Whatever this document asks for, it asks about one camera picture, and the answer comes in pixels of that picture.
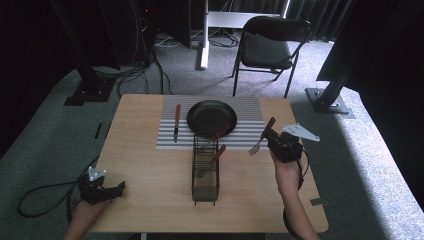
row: wooden tabletop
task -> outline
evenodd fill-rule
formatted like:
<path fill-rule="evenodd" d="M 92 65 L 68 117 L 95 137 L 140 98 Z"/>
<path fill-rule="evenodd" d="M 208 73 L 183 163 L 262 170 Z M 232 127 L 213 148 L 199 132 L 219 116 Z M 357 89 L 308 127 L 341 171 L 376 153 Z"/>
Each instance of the wooden tabletop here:
<path fill-rule="evenodd" d="M 126 181 L 126 188 L 92 231 L 287 232 L 267 148 L 253 156 L 245 150 L 225 151 L 220 158 L 216 205 L 198 202 L 195 206 L 191 196 L 193 151 L 156 147 L 164 98 L 122 97 L 96 168 L 107 170 L 105 187 Z M 277 119 L 275 131 L 296 123 L 288 100 L 259 98 L 259 103 L 263 119 Z M 311 169 L 299 193 L 315 230 L 326 231 L 322 205 L 310 202 L 319 198 Z"/>

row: placemat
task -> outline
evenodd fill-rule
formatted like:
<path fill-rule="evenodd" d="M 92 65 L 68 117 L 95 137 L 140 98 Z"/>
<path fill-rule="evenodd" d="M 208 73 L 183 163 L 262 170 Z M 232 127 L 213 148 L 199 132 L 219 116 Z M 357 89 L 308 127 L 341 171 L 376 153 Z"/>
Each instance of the placemat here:
<path fill-rule="evenodd" d="M 259 99 L 244 97 L 207 97 L 207 96 L 165 96 L 160 120 L 157 149 L 193 149 L 194 133 L 187 125 L 187 113 L 190 108 L 204 100 L 217 100 L 231 106 L 237 114 L 237 126 L 234 130 L 219 138 L 219 145 L 226 144 L 227 150 L 249 150 L 259 140 L 265 124 Z M 178 141 L 174 142 L 175 109 L 181 104 Z"/>

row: chair backrest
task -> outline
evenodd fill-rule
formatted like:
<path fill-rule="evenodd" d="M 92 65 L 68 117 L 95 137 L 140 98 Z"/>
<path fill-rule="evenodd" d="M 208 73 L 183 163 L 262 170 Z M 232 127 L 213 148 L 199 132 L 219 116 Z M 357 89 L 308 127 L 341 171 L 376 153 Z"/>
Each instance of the chair backrest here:
<path fill-rule="evenodd" d="M 305 43 L 310 37 L 311 24 L 304 20 L 290 20 L 281 17 L 257 16 L 249 19 L 242 35 L 261 35 L 275 41 Z"/>

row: person's left hand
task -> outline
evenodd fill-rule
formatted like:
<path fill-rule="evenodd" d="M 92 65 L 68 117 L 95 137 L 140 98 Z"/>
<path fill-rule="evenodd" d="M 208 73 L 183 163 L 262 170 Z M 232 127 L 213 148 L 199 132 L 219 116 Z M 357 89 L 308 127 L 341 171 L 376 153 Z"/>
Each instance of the person's left hand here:
<path fill-rule="evenodd" d="M 86 201 L 80 202 L 64 239 L 81 239 L 111 202 L 107 200 L 94 205 Z"/>

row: plate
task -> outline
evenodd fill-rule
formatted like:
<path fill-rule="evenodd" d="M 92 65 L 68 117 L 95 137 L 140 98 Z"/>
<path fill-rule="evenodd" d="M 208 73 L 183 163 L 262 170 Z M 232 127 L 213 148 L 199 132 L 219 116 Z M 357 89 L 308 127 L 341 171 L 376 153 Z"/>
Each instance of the plate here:
<path fill-rule="evenodd" d="M 228 104 L 217 100 L 196 103 L 187 113 L 187 124 L 196 134 L 213 135 L 226 124 L 230 127 L 221 136 L 228 135 L 237 125 L 237 115 Z"/>

